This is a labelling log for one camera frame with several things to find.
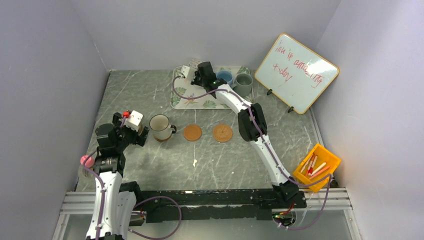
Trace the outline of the yellow-inside patterned mug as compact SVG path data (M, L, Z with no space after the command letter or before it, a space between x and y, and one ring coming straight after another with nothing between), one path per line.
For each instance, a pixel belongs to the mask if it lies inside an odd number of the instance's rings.
M202 60L200 60L200 59L198 59L198 58L193 58L193 59L191 59L190 60L190 62L189 62L189 64L188 64L188 66L190 67L190 68L194 68L194 69L197 69L198 68L198 65L200 64L200 63L202 63L203 61Z

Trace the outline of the beige ceramic mug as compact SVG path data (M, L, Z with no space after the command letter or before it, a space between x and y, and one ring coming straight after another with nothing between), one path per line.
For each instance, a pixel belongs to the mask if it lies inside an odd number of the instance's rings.
M140 122L138 125L138 134L141 135L143 131L144 131L143 123Z

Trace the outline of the light blue mug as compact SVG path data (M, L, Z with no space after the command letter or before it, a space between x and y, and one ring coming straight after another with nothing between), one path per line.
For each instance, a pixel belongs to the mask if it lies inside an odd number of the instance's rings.
M218 79L223 79L228 85L232 85L234 81L234 76L230 71L221 70L216 73Z

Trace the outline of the white mug black rim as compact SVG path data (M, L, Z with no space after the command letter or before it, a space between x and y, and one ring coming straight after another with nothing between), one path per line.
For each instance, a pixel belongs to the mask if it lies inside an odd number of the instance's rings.
M177 127L171 125L170 119L164 114L154 115L149 121L149 127L160 139L166 139L169 135L177 132Z

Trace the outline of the grey-green mug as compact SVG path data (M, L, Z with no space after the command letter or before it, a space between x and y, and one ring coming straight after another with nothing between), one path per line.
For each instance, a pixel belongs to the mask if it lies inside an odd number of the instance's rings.
M231 86L231 88L241 97L247 97L253 86L253 78L247 73L238 74Z

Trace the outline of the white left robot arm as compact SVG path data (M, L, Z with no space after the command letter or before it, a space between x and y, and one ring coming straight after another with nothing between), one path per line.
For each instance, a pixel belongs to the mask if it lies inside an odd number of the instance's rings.
M87 240L125 240L133 210L142 206L143 196L136 181L123 183L129 145L144 146L149 128L135 110L116 112L111 123L96 128L98 146L87 170L95 177L95 200Z

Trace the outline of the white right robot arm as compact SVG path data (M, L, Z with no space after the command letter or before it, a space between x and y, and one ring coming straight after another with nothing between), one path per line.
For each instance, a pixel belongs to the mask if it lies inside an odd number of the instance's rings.
M261 105L245 100L225 80L217 78L209 61L198 64L191 84L203 87L206 94L220 100L237 114L239 134L253 146L265 165L276 204L282 208L288 207L299 192L299 187L271 144Z

